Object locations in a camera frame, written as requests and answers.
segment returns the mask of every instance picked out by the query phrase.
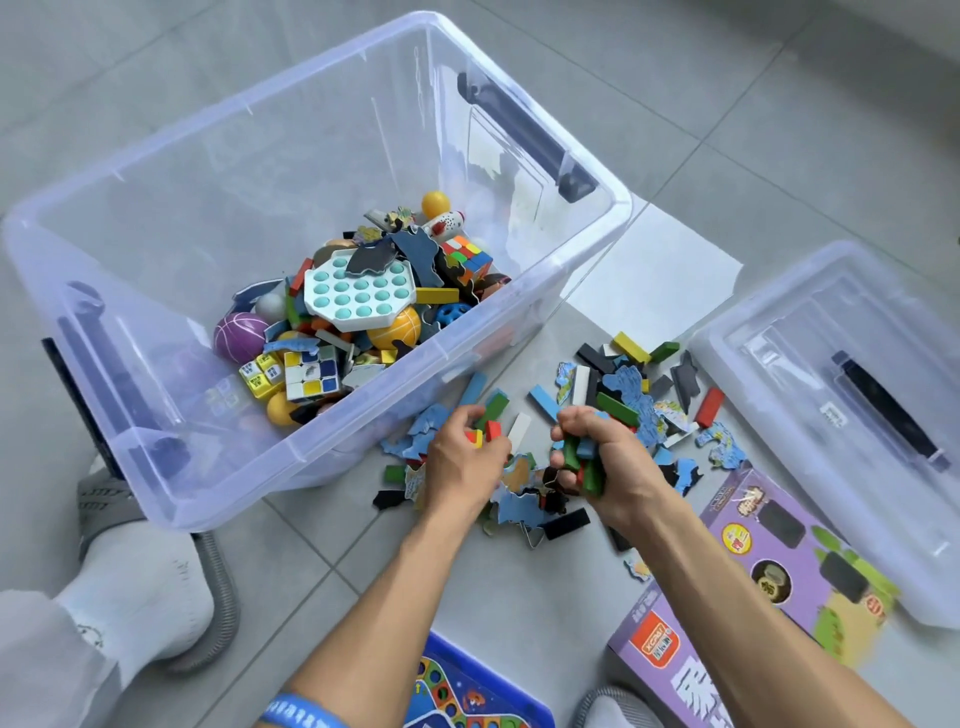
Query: blue wristband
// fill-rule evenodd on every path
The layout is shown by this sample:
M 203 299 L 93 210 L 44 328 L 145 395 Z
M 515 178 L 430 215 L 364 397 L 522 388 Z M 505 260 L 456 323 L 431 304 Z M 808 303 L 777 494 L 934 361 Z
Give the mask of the blue wristband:
M 281 728 L 347 728 L 344 722 L 316 703 L 282 692 L 267 706 L 260 720 Z

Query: blue wooden block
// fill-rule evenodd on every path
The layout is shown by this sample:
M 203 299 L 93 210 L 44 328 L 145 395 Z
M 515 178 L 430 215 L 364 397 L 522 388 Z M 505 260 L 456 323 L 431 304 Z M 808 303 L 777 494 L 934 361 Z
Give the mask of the blue wooden block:
M 480 401 L 480 395 L 483 393 L 483 388 L 487 386 L 487 375 L 483 372 L 476 372 L 470 378 L 470 382 L 467 385 L 467 389 L 464 390 L 464 394 L 460 397 L 460 404 L 476 404 Z
M 580 438 L 577 446 L 577 457 L 581 460 L 592 460 L 597 456 L 597 441 L 590 437 Z
M 556 401 L 546 393 L 539 384 L 530 390 L 530 397 L 540 405 L 543 413 L 554 422 L 557 422 L 557 415 L 560 414 L 560 406 Z

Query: yellow wooden block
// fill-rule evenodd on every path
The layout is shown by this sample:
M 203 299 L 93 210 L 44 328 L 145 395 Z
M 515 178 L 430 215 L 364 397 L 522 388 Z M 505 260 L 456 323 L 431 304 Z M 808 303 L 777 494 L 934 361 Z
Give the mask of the yellow wooden block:
M 456 288 L 418 288 L 417 303 L 457 303 L 460 291 Z
M 637 364 L 646 364 L 650 361 L 650 354 L 643 350 L 636 341 L 627 336 L 623 331 L 620 331 L 613 338 L 613 342 L 618 346 L 627 356 L 633 359 Z

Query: orange ball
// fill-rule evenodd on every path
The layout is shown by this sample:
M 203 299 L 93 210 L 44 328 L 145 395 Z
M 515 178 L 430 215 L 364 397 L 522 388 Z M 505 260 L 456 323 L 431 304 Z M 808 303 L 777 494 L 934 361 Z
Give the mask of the orange ball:
M 423 199 L 420 200 L 420 209 L 427 220 L 433 220 L 438 215 L 443 215 L 451 210 L 450 198 L 439 189 L 435 189 L 423 195 Z
M 394 342 L 399 340 L 412 347 L 420 338 L 420 316 L 414 307 L 408 305 L 400 311 L 394 322 L 384 328 L 370 328 L 367 330 L 371 343 L 380 350 L 393 349 Z

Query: red wooden block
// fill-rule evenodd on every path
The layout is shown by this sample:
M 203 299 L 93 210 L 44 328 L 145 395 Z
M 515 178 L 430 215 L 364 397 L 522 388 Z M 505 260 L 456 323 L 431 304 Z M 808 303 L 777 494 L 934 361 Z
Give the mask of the red wooden block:
M 495 422 L 493 420 L 487 421 L 487 442 L 491 442 L 502 434 L 503 427 L 500 426 L 499 422 Z
M 703 429 L 713 425 L 717 411 L 720 409 L 720 405 L 723 404 L 723 399 L 723 392 L 716 387 L 710 387 L 703 402 L 700 404 L 700 409 L 697 410 L 697 416 L 693 418 L 697 425 Z
M 294 282 L 290 284 L 290 291 L 294 296 L 296 296 L 303 287 L 303 274 L 305 274 L 311 268 L 313 268 L 313 258 L 305 258 L 303 263 L 300 265 L 300 269 L 297 271 L 297 276 L 294 278 Z

